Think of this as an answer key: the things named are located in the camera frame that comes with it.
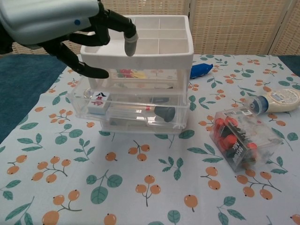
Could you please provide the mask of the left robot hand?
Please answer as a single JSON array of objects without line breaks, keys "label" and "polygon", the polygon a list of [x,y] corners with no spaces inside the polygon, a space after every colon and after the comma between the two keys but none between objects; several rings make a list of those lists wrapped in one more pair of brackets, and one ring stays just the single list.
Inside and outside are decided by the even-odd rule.
[{"label": "left robot hand", "polygon": [[127,56],[134,55],[136,26],[128,17],[106,9],[99,0],[2,0],[0,2],[0,53],[13,51],[14,42],[29,49],[43,48],[75,72],[106,79],[109,73],[79,61],[64,41],[85,46],[110,42],[109,30],[124,34]]}]

